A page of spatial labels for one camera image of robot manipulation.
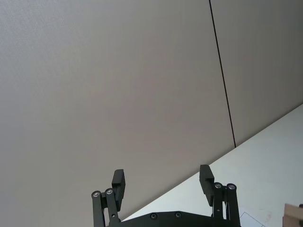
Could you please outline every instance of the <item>black vertical line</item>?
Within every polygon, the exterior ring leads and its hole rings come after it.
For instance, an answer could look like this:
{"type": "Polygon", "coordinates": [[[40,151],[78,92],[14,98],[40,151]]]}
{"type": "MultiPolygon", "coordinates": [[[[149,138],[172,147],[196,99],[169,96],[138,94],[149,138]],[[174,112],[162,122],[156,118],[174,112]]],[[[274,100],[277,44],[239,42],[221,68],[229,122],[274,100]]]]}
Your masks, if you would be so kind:
{"type": "MultiPolygon", "coordinates": [[[[214,26],[214,15],[213,15],[213,9],[212,9],[212,4],[209,0],[209,6],[210,6],[210,12],[212,14],[212,20],[213,20],[213,26],[214,26]]],[[[229,102],[228,102],[228,97],[227,97],[227,91],[226,91],[226,85],[225,85],[225,79],[224,79],[224,73],[223,73],[223,68],[222,68],[222,61],[221,61],[221,55],[220,55],[220,50],[219,50],[219,44],[218,44],[218,38],[217,38],[217,32],[216,28],[214,26],[214,36],[216,38],[216,43],[217,43],[217,50],[218,50],[218,55],[219,55],[219,61],[220,61],[220,67],[221,67],[221,73],[222,73],[222,79],[223,79],[223,84],[224,84],[224,90],[225,90],[225,96],[226,96],[226,102],[227,102],[227,108],[228,108],[228,114],[229,114],[229,120],[231,122],[231,127],[232,127],[232,138],[233,138],[233,144],[236,147],[236,140],[235,140],[235,134],[233,132],[233,126],[232,126],[232,116],[231,116],[231,110],[229,108],[229,102]]]]}

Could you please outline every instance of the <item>paper sheet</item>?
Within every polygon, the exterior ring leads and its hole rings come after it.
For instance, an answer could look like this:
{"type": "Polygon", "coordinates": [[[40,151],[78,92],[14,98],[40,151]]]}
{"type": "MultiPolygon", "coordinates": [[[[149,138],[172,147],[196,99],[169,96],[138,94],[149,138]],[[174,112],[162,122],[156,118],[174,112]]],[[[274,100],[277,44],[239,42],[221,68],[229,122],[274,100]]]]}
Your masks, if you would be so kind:
{"type": "Polygon", "coordinates": [[[241,227],[266,227],[244,208],[239,208],[241,227]]]}

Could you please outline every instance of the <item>screw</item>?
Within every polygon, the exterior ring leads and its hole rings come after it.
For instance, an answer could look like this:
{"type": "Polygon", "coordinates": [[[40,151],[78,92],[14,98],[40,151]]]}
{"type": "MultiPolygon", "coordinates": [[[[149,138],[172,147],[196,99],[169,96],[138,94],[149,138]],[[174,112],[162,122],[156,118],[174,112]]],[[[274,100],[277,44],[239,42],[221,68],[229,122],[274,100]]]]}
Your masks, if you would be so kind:
{"type": "Polygon", "coordinates": [[[180,212],[176,212],[175,216],[176,216],[176,218],[180,218],[182,216],[182,214],[180,212]]]}
{"type": "Polygon", "coordinates": [[[228,185],[228,188],[229,188],[229,189],[235,189],[235,188],[236,188],[236,186],[235,186],[235,185],[233,185],[233,184],[229,184],[229,185],[228,185]]]}
{"type": "Polygon", "coordinates": [[[99,195],[100,195],[99,192],[95,192],[95,193],[93,194],[94,197],[98,197],[99,195]]]}
{"type": "Polygon", "coordinates": [[[151,214],[151,219],[155,220],[155,219],[157,219],[157,217],[158,217],[158,216],[157,216],[156,213],[152,213],[152,214],[151,214]]]}
{"type": "Polygon", "coordinates": [[[106,194],[107,194],[107,195],[110,195],[111,193],[113,193],[113,190],[112,190],[112,189],[108,189],[108,190],[106,191],[106,194]]]}
{"type": "Polygon", "coordinates": [[[216,183],[214,186],[215,186],[215,188],[221,188],[222,187],[222,185],[220,183],[216,183]]]}

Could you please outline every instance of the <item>white table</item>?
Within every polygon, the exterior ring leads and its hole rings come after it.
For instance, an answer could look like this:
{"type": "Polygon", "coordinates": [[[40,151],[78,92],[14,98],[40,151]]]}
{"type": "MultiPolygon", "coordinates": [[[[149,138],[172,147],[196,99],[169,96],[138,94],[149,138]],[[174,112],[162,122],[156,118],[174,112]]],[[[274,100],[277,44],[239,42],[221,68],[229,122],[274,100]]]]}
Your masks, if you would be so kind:
{"type": "MultiPolygon", "coordinates": [[[[215,181],[237,185],[239,207],[249,210],[267,227],[282,226],[284,204],[303,202],[303,105],[210,167],[215,181]]],[[[127,219],[174,210],[210,216],[212,209],[198,173],[127,219]]]]}

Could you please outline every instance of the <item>black metal bracket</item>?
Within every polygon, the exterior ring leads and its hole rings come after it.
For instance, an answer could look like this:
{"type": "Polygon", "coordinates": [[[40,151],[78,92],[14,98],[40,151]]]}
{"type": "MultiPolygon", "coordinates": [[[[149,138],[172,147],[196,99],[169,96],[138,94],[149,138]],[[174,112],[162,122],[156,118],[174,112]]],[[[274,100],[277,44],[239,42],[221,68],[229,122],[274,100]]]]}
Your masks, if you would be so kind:
{"type": "Polygon", "coordinates": [[[214,175],[208,165],[200,166],[199,180],[209,206],[213,207],[211,217],[173,211],[151,213],[121,222],[118,212],[125,191],[125,176],[123,169],[118,169],[114,173],[112,188],[106,189],[105,192],[94,191],[91,195],[94,227],[106,227],[105,208],[108,208],[110,227],[240,227],[237,187],[232,183],[226,186],[215,183],[214,175]],[[223,218],[223,202],[226,205],[226,219],[223,218]]]}

